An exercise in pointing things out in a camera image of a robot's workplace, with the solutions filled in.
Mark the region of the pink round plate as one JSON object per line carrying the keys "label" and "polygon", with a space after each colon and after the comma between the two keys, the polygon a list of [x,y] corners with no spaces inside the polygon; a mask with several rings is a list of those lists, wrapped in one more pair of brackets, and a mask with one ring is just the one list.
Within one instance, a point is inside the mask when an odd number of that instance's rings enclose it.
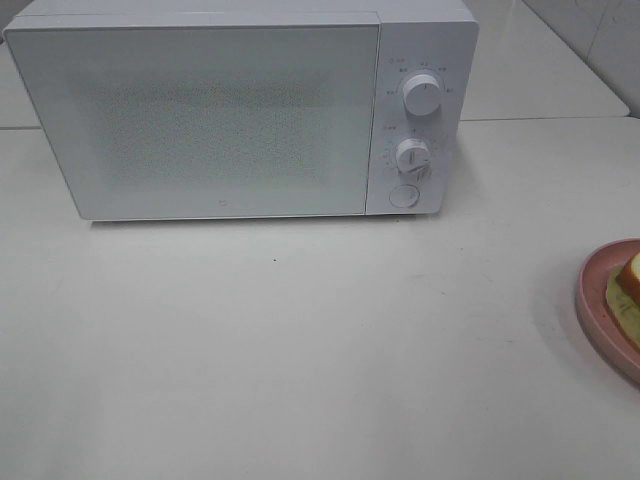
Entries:
{"label": "pink round plate", "polygon": [[620,375],[639,386],[639,349],[620,329],[606,301],[610,274],[639,252],[639,239],[624,239],[593,251],[583,262],[575,288],[575,308],[586,337]]}

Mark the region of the round white door button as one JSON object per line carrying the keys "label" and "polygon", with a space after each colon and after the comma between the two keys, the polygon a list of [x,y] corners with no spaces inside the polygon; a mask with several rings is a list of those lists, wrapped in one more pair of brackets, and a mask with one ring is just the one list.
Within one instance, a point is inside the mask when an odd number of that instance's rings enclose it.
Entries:
{"label": "round white door button", "polygon": [[399,185],[389,194],[389,202],[396,208],[413,208],[420,199],[420,191],[414,185]]}

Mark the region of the sandwich with lettuce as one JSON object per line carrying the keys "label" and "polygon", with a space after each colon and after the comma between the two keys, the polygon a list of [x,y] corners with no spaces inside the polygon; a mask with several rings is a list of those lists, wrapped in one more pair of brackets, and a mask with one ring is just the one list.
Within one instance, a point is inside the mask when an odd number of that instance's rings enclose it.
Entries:
{"label": "sandwich with lettuce", "polygon": [[609,274],[605,298],[619,330],[639,350],[639,253]]}

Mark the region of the upper white power knob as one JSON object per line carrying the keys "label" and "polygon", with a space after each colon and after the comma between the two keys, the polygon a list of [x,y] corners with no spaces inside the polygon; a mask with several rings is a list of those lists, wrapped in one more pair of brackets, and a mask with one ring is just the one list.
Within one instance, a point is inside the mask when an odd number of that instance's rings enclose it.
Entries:
{"label": "upper white power knob", "polygon": [[402,85],[405,110],[414,116],[428,116],[441,105],[443,85],[431,72],[419,72],[408,77]]}

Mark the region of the white microwave oven body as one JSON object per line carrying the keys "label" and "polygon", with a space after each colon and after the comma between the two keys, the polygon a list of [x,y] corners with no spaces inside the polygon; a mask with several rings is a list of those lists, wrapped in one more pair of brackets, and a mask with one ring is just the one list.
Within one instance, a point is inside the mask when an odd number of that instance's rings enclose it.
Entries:
{"label": "white microwave oven body", "polygon": [[3,36],[91,221],[432,214],[460,1],[35,1]]}

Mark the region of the lower white timer knob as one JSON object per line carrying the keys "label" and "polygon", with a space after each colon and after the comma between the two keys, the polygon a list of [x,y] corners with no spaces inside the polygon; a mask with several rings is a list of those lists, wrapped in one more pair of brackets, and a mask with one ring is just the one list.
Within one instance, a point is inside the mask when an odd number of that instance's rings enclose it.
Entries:
{"label": "lower white timer knob", "polygon": [[430,165],[431,150],[425,141],[407,138],[396,147],[395,160],[400,174],[416,173]]}

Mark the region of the white microwave door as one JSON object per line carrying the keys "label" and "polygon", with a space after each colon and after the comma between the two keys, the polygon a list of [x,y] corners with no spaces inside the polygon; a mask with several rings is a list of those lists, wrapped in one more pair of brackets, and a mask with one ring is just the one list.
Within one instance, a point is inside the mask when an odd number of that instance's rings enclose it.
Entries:
{"label": "white microwave door", "polygon": [[12,31],[94,221],[360,214],[374,26]]}

